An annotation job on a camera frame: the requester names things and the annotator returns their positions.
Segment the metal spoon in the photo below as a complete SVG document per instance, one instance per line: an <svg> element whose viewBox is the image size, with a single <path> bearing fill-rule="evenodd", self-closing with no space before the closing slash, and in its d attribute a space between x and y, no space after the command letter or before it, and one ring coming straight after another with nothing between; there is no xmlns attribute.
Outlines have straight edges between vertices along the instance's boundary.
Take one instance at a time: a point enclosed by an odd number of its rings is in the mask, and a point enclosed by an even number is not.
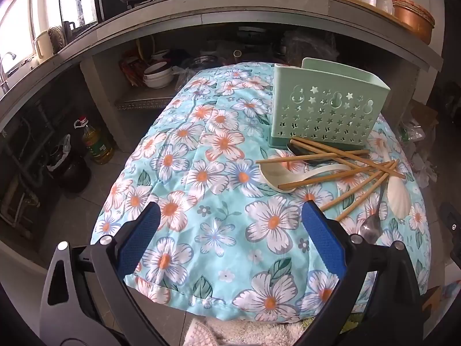
<svg viewBox="0 0 461 346"><path fill-rule="evenodd" d="M374 244L381 236L381 220L379 211L381 207L382 197L385 191L385 183L380 186L380 194L377 201L377 207L370 216L366 218L362 226L359 228L359 235L369 244Z"/></svg>

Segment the wooden chopstick three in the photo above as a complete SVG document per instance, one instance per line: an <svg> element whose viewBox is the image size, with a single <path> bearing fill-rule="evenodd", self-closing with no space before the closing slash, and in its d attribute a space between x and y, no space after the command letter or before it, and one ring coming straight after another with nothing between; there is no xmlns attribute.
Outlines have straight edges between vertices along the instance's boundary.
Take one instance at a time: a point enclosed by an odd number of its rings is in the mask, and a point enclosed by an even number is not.
<svg viewBox="0 0 461 346"><path fill-rule="evenodd" d="M359 169L341 171L341 172L334 173L334 174L316 176L316 177L309 178L306 180L300 180L296 182L281 184L281 185L278 185L277 188L281 191L294 190L298 187L307 186L310 184L318 184L318 183L333 181L333 180L341 179L343 177L353 176L358 173L365 173L366 171L369 171L369 170L371 170L370 166L360 167Z"/></svg>

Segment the white shell rice paddle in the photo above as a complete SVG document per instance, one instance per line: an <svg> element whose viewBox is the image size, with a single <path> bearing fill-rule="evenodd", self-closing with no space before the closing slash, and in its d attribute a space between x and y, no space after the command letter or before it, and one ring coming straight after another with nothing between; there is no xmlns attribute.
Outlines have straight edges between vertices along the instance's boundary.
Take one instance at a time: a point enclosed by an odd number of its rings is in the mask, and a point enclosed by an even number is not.
<svg viewBox="0 0 461 346"><path fill-rule="evenodd" d="M411 208L409 192L402 178L388 173L387 175L386 181L383 182L385 189L381 190L381 195L387 196L388 206L394 216L399 219L405 219Z"/></svg>

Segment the beige soup spoon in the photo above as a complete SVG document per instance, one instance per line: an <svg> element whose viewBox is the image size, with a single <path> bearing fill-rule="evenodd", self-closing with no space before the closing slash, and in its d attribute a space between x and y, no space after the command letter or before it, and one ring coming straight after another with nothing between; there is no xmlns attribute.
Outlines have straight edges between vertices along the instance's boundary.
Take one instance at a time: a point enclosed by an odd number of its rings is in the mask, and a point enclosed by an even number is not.
<svg viewBox="0 0 461 346"><path fill-rule="evenodd" d="M350 170L350 167L343 164L330 164L317 167L313 170L294 173L286 169L282 163L263 163L259 165L259 170L265 183L272 189L281 193L291 193L292 190L281 190L279 185L317 178L321 175L333 174Z"/></svg>

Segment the dark ladle spoon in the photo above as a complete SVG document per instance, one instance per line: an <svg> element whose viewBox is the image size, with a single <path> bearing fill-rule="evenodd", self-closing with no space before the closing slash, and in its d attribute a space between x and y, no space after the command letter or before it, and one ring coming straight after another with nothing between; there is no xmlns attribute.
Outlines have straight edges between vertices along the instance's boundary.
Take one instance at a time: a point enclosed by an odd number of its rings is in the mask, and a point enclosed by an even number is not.
<svg viewBox="0 0 461 346"><path fill-rule="evenodd" d="M295 156L300 156L300 155L314 155L314 152L311 152L307 149L300 148L296 145L293 145L291 143L287 144L287 149L289 152L291 152ZM321 158L321 159L305 159L304 162L311 165L311 166L317 166L323 163L329 163L332 161L332 158L327 157L327 158Z"/></svg>

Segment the wooden chopstick one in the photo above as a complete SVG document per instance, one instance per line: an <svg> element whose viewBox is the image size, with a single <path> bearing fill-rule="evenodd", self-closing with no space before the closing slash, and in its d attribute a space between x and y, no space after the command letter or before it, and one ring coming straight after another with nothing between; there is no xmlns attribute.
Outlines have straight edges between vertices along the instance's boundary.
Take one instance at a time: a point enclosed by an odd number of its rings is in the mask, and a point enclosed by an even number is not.
<svg viewBox="0 0 461 346"><path fill-rule="evenodd" d="M349 151L346 152L349 154L354 154L354 155L366 155L369 154L369 150L355 150L355 151ZM261 159L257 160L257 164L262 164L262 163L287 163L287 162L295 162L295 161L311 161L311 160L319 160L319 159L333 159L333 158L343 158L345 157L345 154L336 154L336 153L324 153L324 154L314 154L314 155L295 155L295 156L287 156L287 157L279 157L279 158L274 158L274 159Z"/></svg>

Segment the wooden chopstick five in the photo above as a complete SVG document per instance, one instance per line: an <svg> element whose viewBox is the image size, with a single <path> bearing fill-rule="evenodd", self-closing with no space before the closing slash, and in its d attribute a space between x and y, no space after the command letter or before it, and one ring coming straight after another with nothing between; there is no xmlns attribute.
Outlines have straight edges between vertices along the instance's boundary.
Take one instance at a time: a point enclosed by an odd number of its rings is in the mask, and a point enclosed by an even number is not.
<svg viewBox="0 0 461 346"><path fill-rule="evenodd" d="M365 200L370 197L370 195L383 184L387 178L389 177L388 173L385 173L381 176L381 178L370 188L368 189L365 193L363 193L352 205L350 205L346 210L344 210L337 218L336 220L338 222L341 222L343 219L345 219L351 212L353 212L359 205L365 202Z"/></svg>

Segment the wooden chopstick two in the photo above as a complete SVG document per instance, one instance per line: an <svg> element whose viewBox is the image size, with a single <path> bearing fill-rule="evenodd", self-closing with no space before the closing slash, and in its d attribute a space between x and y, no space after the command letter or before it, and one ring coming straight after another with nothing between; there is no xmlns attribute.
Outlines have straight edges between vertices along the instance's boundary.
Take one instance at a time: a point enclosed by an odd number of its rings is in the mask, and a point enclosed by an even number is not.
<svg viewBox="0 0 461 346"><path fill-rule="evenodd" d="M326 144L322 144L322 143L319 143L319 142L316 142L316 141L311 141L311 140L300 138L300 137L293 137L290 140L290 142L293 143L294 145L299 146L299 147L307 148L309 146L311 148L318 148L318 149L323 150L325 152L334 153L334 154L337 155L338 158L346 157L348 159L353 159L353 160L359 161L360 163L365 163L368 166L372 166L375 169L383 170L384 172L389 173L391 176L397 176L397 177L399 177L401 179L404 178L403 174L401 174L401 173L399 173L399 172L397 172L395 170L391 170L390 168L384 167L384 165L382 165L382 164L375 163L370 159L365 159L365 158L359 157L358 155L351 154L350 152L342 151L341 149L334 148L334 147L331 147L331 146L326 145Z"/></svg>

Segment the floral blue quilt cloth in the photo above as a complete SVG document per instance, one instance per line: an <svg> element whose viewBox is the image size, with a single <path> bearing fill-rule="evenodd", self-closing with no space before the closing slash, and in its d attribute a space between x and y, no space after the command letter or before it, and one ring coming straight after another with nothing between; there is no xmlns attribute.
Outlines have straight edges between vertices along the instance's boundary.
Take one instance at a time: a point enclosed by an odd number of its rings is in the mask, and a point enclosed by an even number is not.
<svg viewBox="0 0 461 346"><path fill-rule="evenodd" d="M270 63L241 63L196 74L140 140L109 190L91 235L98 241L136 219L150 202L161 221L127 286L153 302L221 320L295 322L316 315L338 278L319 257L301 221L303 204L325 205L366 180L357 175L283 194L261 177L257 160L287 157L268 145L273 103ZM411 208L396 218L383 195L379 245L405 244L421 292L430 272L430 233L421 191L383 117L366 148L395 160ZM325 211L337 218L363 193ZM357 233L377 207L375 190L341 225Z"/></svg>

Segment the cooking oil bottle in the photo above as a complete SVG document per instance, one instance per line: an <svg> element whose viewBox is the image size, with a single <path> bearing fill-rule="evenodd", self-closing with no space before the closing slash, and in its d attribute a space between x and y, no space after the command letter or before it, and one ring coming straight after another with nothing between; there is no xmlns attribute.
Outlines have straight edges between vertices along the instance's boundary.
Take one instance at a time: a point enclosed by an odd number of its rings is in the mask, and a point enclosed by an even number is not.
<svg viewBox="0 0 461 346"><path fill-rule="evenodd" d="M82 131L82 141L95 163L104 165L112 159L113 146L99 130L89 123L87 117L81 116L74 122L73 127Z"/></svg>

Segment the green plastic utensil holder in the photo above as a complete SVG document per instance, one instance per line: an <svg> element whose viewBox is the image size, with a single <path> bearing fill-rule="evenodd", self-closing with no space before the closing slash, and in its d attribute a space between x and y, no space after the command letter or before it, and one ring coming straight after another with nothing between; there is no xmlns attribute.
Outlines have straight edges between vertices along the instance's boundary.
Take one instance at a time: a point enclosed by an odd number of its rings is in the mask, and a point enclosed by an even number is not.
<svg viewBox="0 0 461 346"><path fill-rule="evenodd" d="M378 76L322 59L302 65L276 64L269 146L284 148L295 137L362 148L390 88Z"/></svg>

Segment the stacked white bowls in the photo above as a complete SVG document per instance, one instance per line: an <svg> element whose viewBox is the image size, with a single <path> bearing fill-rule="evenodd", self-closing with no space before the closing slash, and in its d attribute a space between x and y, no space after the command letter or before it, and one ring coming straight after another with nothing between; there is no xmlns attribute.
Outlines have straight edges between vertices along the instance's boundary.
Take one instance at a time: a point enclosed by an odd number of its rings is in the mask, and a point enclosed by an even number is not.
<svg viewBox="0 0 461 346"><path fill-rule="evenodd" d="M167 61L161 61L149 66L143 76L144 84L148 88L161 89L168 86L173 80L173 69Z"/></svg>

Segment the cream mug on counter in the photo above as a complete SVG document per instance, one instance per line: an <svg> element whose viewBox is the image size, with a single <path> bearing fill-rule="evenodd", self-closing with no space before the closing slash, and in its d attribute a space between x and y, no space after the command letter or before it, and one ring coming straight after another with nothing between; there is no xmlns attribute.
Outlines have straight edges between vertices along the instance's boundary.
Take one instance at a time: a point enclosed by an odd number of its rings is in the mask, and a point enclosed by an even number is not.
<svg viewBox="0 0 461 346"><path fill-rule="evenodd" d="M50 59L54 55L51 38L47 31L42 31L34 40L34 47L39 63Z"/></svg>

